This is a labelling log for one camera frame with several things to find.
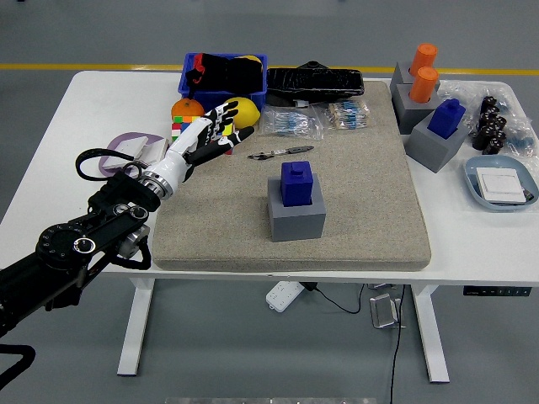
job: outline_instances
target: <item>yellow floor line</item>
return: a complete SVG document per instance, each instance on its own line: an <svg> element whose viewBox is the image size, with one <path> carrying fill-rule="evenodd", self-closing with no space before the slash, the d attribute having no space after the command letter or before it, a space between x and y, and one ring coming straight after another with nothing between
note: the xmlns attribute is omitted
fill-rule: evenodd
<svg viewBox="0 0 539 404"><path fill-rule="evenodd" d="M269 67L294 67L273 65ZM391 74L389 66L331 66L332 68L358 69L364 73ZM180 72L183 65L134 65L107 63L0 63L0 70L109 70L109 71L157 71ZM539 76L539 69L469 69L437 67L440 74L476 76Z"/></svg>

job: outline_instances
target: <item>plastic bag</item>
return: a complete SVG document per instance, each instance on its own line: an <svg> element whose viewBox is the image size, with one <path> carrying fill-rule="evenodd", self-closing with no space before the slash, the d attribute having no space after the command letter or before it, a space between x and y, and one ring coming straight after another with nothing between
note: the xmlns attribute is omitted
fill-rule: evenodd
<svg viewBox="0 0 539 404"><path fill-rule="evenodd" d="M504 128L506 151L517 157L534 157L537 155L537 138L527 118L507 120Z"/></svg>
<svg viewBox="0 0 539 404"><path fill-rule="evenodd" d="M462 123L470 130L475 130L480 117L483 99L487 96L496 98L499 114L506 119L525 117L524 112L511 88L505 83L467 82L447 80L440 83L438 95L442 100L456 98L466 108Z"/></svg>
<svg viewBox="0 0 539 404"><path fill-rule="evenodd" d="M360 100L345 99L331 103L324 113L334 129L352 130L372 126L370 111Z"/></svg>
<svg viewBox="0 0 539 404"><path fill-rule="evenodd" d="M323 139L323 124L317 110L306 108L274 107L266 105L260 120L263 134L302 137L320 141Z"/></svg>

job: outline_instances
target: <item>blue cube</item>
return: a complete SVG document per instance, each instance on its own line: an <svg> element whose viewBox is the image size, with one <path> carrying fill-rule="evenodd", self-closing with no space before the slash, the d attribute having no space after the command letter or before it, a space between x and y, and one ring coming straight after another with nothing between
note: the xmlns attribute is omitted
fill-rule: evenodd
<svg viewBox="0 0 539 404"><path fill-rule="evenodd" d="M311 204L312 172L309 162L282 163L280 193L285 207Z"/></svg>
<svg viewBox="0 0 539 404"><path fill-rule="evenodd" d="M458 99L447 99L435 110L428 129L447 139L456 131L465 111Z"/></svg>

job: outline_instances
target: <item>table leg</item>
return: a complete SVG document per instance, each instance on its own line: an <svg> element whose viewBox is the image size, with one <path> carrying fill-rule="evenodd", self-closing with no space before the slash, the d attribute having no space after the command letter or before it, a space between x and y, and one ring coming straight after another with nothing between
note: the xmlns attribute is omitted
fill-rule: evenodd
<svg viewBox="0 0 539 404"><path fill-rule="evenodd" d="M131 282L135 285L135 296L121 350L119 376L136 376L155 279L131 278Z"/></svg>
<svg viewBox="0 0 539 404"><path fill-rule="evenodd" d="M441 347L440 333L436 323L435 309L430 295L438 287L437 284L412 285L415 311L418 317L419 331L423 341L424 357L429 371L431 383L449 383L446 358Z"/></svg>

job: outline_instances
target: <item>white table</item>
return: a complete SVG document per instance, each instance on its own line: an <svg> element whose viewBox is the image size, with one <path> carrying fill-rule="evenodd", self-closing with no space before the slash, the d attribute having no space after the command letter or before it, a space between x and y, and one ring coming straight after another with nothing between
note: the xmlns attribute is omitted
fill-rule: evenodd
<svg viewBox="0 0 539 404"><path fill-rule="evenodd" d="M107 146L125 132L169 133L169 110L179 98L179 78L179 73L81 72L72 79L0 225L0 268L34 251L37 236L46 227L86 212L88 197L103 183L77 176L74 161L80 152ZM155 279L310 280L411 284L430 380L448 382L430 299L436 287L539 285L535 248L539 215L533 209L496 214L477 204L466 188L462 168L477 154L464 146L437 174L408 161L432 249L431 262L421 271L233 274L163 271L155 265L147 271L109 266L104 274L128 277L136 287L118 374L136 374ZM85 172L99 175L97 164L85 164ZM155 214L147 224L154 223Z"/></svg>

